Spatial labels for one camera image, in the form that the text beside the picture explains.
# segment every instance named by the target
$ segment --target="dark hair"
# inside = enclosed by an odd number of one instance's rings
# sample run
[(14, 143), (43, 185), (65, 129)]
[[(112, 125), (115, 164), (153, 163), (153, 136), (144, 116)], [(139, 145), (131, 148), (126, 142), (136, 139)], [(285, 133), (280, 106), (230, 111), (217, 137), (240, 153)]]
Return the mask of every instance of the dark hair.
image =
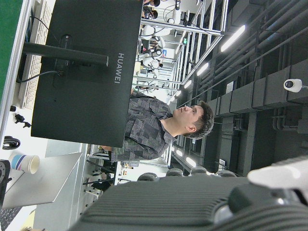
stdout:
[(214, 115), (210, 106), (204, 101), (200, 101), (198, 106), (201, 106), (203, 109), (203, 115), (196, 121), (194, 124), (197, 127), (197, 131), (186, 133), (183, 136), (191, 139), (202, 139), (207, 136), (214, 126)]
[(156, 19), (158, 17), (157, 11), (152, 11), (152, 14), (153, 14), (153, 19)]
[(160, 4), (160, 0), (154, 0), (153, 3), (154, 3), (154, 6), (157, 7)]

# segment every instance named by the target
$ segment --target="gray shirt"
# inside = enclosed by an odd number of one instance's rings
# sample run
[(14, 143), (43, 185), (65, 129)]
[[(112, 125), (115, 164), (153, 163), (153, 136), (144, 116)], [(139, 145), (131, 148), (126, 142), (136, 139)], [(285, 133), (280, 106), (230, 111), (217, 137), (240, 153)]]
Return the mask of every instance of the gray shirt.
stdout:
[(155, 159), (176, 139), (160, 119), (172, 117), (166, 103), (133, 91), (129, 100), (123, 148), (114, 148), (112, 161)]

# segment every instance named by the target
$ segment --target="monitor back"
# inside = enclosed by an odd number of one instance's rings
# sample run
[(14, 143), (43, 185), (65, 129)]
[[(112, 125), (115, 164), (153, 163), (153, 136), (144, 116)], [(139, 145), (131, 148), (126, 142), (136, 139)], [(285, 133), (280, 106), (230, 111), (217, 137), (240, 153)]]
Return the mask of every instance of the monitor back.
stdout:
[[(67, 48), (108, 55), (109, 62), (68, 62), (63, 76), (41, 76), (32, 136), (122, 147), (141, 9), (142, 0), (56, 1), (46, 45), (63, 47), (69, 35)], [(42, 58), (41, 73), (61, 62)]]

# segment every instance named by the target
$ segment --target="paper cup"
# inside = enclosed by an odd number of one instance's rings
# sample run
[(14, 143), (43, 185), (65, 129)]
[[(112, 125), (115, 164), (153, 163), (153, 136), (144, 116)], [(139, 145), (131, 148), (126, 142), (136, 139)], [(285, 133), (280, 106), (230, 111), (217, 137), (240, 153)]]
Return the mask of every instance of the paper cup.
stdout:
[(39, 157), (37, 155), (11, 154), (9, 158), (11, 168), (34, 174), (39, 167)]

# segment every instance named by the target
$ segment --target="ceiling light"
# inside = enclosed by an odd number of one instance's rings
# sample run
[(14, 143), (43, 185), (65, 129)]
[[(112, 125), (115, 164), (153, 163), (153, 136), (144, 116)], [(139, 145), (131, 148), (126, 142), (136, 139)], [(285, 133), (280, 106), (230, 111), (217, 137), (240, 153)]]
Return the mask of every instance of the ceiling light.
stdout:
[(193, 166), (193, 167), (196, 167), (196, 166), (197, 166), (196, 162), (194, 162), (194, 161), (193, 161), (192, 159), (190, 159), (189, 157), (186, 158), (186, 161), (187, 161), (188, 164), (190, 164), (190, 165)]
[(225, 51), (229, 46), (231, 46), (238, 38), (239, 36), (245, 31), (245, 25), (241, 26), (240, 29), (238, 29), (232, 36), (229, 38), (225, 44), (221, 47), (221, 52)]
[(186, 89), (186, 88), (188, 88), (189, 87), (189, 85), (191, 85), (191, 83), (192, 83), (192, 81), (191, 80), (189, 80), (185, 85), (184, 85), (184, 88)]
[(183, 156), (183, 153), (180, 150), (176, 150), (176, 154), (178, 154), (179, 156)]
[(199, 71), (197, 72), (197, 76), (201, 75), (208, 67), (208, 63), (204, 64)]

